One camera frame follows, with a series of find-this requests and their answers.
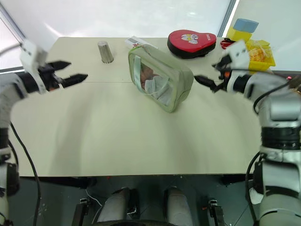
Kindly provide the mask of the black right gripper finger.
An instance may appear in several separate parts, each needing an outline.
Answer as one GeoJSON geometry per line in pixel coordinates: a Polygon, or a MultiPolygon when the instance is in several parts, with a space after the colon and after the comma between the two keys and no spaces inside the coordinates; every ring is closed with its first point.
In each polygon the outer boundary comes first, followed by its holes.
{"type": "Polygon", "coordinates": [[[212,67],[218,71],[220,71],[223,68],[226,68],[227,65],[230,64],[230,56],[229,55],[225,55],[223,56],[220,61],[216,64],[212,64],[212,67]]]}
{"type": "Polygon", "coordinates": [[[217,91],[217,85],[212,79],[209,79],[203,75],[196,75],[194,76],[194,79],[197,81],[197,83],[208,87],[213,93],[217,91]]]}

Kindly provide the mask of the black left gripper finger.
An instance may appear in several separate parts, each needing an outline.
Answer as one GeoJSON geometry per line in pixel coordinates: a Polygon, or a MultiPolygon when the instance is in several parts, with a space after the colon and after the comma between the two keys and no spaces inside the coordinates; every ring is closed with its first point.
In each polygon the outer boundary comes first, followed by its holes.
{"type": "Polygon", "coordinates": [[[87,74],[75,74],[62,80],[62,87],[67,88],[83,82],[88,77],[87,74]]]}
{"type": "Polygon", "coordinates": [[[53,61],[48,64],[54,69],[54,71],[58,71],[68,67],[71,63],[66,61],[53,61]]]}

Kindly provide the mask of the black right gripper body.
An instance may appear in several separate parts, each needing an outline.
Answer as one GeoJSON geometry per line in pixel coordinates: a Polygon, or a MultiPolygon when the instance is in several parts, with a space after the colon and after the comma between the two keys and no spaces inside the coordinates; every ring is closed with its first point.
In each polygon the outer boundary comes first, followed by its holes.
{"type": "Polygon", "coordinates": [[[219,73],[220,73],[219,80],[221,80],[222,82],[219,85],[217,85],[217,91],[219,90],[227,91],[227,85],[231,77],[230,64],[227,65],[226,68],[221,69],[219,73]]]}

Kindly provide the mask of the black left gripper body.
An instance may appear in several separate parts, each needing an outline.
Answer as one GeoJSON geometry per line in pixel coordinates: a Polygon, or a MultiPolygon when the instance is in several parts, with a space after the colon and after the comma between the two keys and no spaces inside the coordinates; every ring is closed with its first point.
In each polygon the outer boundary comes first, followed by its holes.
{"type": "Polygon", "coordinates": [[[56,76],[55,71],[64,69],[65,66],[45,65],[39,67],[38,72],[47,91],[52,91],[58,88],[64,88],[63,79],[56,76]]]}

